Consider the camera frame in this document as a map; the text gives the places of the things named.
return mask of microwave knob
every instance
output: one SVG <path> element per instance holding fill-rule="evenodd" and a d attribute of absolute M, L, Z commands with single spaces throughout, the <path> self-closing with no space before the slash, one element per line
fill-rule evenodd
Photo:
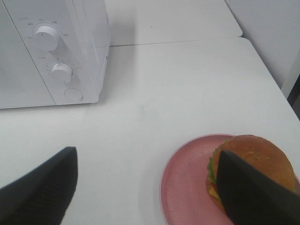
<path fill-rule="evenodd" d="M 52 27 L 41 26 L 34 34 L 33 40 L 39 49 L 44 51 L 53 51 L 58 46 L 60 35 Z"/>
<path fill-rule="evenodd" d="M 51 76 L 54 80 L 63 84 L 67 84 L 72 80 L 73 70 L 67 64 L 58 63 L 53 66 L 51 70 Z"/>

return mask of hamburger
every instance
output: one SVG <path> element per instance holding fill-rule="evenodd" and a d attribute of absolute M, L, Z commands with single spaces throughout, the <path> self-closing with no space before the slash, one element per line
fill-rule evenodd
<path fill-rule="evenodd" d="M 223 211 L 216 185 L 220 152 L 229 150 L 277 184 L 295 192 L 295 174 L 286 155 L 272 142 L 254 135 L 239 135 L 219 145 L 207 166 L 206 189 L 212 201 Z"/>

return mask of cheese slice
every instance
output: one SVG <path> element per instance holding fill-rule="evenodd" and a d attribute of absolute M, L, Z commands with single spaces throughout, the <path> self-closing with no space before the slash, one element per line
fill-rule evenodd
<path fill-rule="evenodd" d="M 215 198 L 219 199 L 220 200 L 220 197 L 219 195 L 216 193 L 214 187 L 211 187 L 210 188 L 210 195 L 214 196 Z"/>

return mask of white microwave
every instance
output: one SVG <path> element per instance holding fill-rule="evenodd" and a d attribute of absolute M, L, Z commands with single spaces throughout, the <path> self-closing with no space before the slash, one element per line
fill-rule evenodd
<path fill-rule="evenodd" d="M 0 0 L 0 108 L 97 102 L 109 45 L 104 0 Z"/>

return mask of white table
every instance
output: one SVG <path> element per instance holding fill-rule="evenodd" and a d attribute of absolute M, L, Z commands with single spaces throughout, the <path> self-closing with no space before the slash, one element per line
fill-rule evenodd
<path fill-rule="evenodd" d="M 224 0 L 105 0 L 112 46 L 240 37 Z"/>
<path fill-rule="evenodd" d="M 165 163 L 206 134 L 265 137 L 300 175 L 300 123 L 243 38 L 113 47 L 98 104 L 1 110 L 0 127 L 1 186 L 77 147 L 63 225 L 163 225 Z"/>

